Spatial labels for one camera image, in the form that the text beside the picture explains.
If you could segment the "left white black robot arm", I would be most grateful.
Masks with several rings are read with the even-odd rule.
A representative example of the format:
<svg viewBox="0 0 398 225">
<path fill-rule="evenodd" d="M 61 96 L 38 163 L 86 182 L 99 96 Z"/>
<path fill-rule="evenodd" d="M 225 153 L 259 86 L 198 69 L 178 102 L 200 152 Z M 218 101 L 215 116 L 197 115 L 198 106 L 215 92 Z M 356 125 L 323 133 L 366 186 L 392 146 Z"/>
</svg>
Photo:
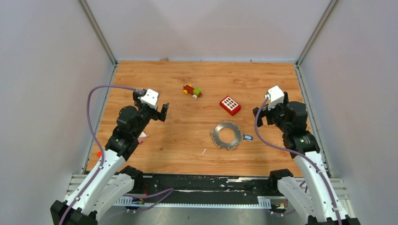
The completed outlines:
<svg viewBox="0 0 398 225">
<path fill-rule="evenodd" d="M 152 89 L 133 91 L 134 105 L 120 110 L 117 125 L 95 167 L 63 202 L 56 200 L 52 204 L 55 225 L 96 225 L 124 194 L 143 190 L 142 172 L 131 166 L 123 168 L 115 180 L 111 178 L 139 146 L 139 136 L 150 120 L 166 120 L 169 104 L 158 111 L 159 96 Z"/>
</svg>

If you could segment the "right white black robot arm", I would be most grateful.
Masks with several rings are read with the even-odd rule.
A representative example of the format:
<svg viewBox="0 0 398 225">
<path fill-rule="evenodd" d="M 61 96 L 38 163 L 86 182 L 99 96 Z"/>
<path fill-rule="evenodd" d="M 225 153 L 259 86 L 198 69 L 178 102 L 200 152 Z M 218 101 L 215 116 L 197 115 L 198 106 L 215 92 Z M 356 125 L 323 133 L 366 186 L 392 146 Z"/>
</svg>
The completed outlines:
<svg viewBox="0 0 398 225">
<path fill-rule="evenodd" d="M 293 205 L 305 225 L 358 225 L 358 218 L 350 217 L 335 193 L 327 175 L 316 138 L 307 130 L 306 105 L 290 101 L 287 92 L 275 86 L 265 94 L 265 101 L 253 110 L 254 128 L 263 125 L 278 127 L 283 135 L 283 147 L 298 165 L 308 193 L 296 182 L 287 169 L 270 172 L 269 192 L 283 194 Z"/>
</svg>

